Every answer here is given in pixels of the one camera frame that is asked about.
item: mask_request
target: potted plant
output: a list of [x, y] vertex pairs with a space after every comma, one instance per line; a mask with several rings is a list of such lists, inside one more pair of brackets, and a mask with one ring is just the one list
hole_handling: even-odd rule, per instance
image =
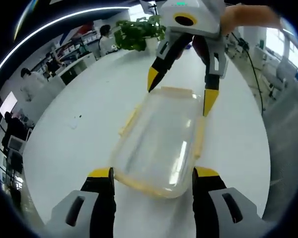
[[164, 39], [165, 27], [160, 25], [160, 16], [154, 15], [136, 21], [117, 21], [120, 30], [114, 33], [118, 48], [125, 50], [144, 51], [146, 47], [157, 47], [157, 41]]

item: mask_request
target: floor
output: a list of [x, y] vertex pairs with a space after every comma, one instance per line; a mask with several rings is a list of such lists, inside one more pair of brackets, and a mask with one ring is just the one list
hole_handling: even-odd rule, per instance
[[[229, 52], [227, 55], [231, 58], [233, 55], [235, 55], [235, 53], [236, 53], [235, 49], [229, 49]], [[261, 100], [260, 100], [259, 90], [256, 84], [256, 79], [254, 77], [254, 72], [249, 60], [246, 57], [240, 57], [240, 54], [237, 53], [235, 57], [232, 59], [232, 61], [236, 65], [238, 70], [241, 72], [244, 79], [246, 80], [249, 88], [251, 89], [255, 97], [259, 110], [261, 110]], [[268, 96], [269, 90], [260, 77], [261, 75], [260, 70], [255, 69], [255, 72], [258, 78], [260, 90], [262, 92], [263, 106], [265, 108], [269, 100], [269, 96]], [[29, 227], [31, 227], [35, 231], [39, 231], [44, 227], [44, 223], [42, 222], [41, 218], [39, 217], [34, 207], [34, 204], [31, 200], [31, 197], [26, 185], [24, 173], [22, 174], [23, 174], [22, 176], [23, 185], [21, 189], [21, 209], [22, 209], [23, 217], [25, 219], [25, 222], [29, 225]]]

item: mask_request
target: window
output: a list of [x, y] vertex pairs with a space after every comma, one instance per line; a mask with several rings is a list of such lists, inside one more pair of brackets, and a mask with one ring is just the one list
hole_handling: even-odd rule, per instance
[[266, 30], [266, 47], [277, 53], [280, 57], [284, 54], [284, 34], [274, 28]]
[[288, 59], [298, 68], [298, 49], [292, 42], [290, 42]]
[[[149, 1], [151, 5], [155, 4], [155, 1]], [[138, 4], [129, 8], [129, 16], [131, 21], [136, 21], [138, 18], [146, 17], [147, 19], [151, 16], [149, 14], [145, 14], [143, 7]]]

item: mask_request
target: black cable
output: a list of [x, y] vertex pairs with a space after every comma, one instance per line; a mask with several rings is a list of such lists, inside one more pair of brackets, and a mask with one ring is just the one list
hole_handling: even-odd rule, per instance
[[[234, 35], [234, 33], [232, 32], [232, 35], [235, 37], [235, 39], [240, 43], [239, 39]], [[249, 58], [249, 61], [252, 65], [252, 68], [253, 68], [253, 72], [254, 72], [254, 75], [255, 75], [255, 79], [256, 79], [256, 84], [257, 84], [257, 88], [258, 88], [258, 92], [259, 92], [259, 97], [260, 97], [260, 103], [261, 103], [261, 106], [262, 106], [262, 112], [261, 112], [261, 115], [263, 115], [263, 112], [264, 112], [264, 106], [263, 106], [263, 98], [262, 98], [262, 91], [260, 91], [260, 87], [259, 87], [259, 83], [258, 83], [258, 79], [257, 79], [257, 75], [256, 75], [256, 72], [255, 72], [255, 67], [253, 65], [253, 61], [249, 55], [249, 52], [247, 50], [245, 50], [246, 53], [247, 53], [247, 56]]]

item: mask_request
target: plastic food container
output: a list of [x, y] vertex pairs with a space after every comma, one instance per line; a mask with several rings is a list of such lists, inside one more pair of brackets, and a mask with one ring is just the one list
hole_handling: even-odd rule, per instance
[[155, 196], [182, 195], [202, 149], [202, 111], [191, 90], [152, 90], [120, 131], [110, 160], [115, 179]]

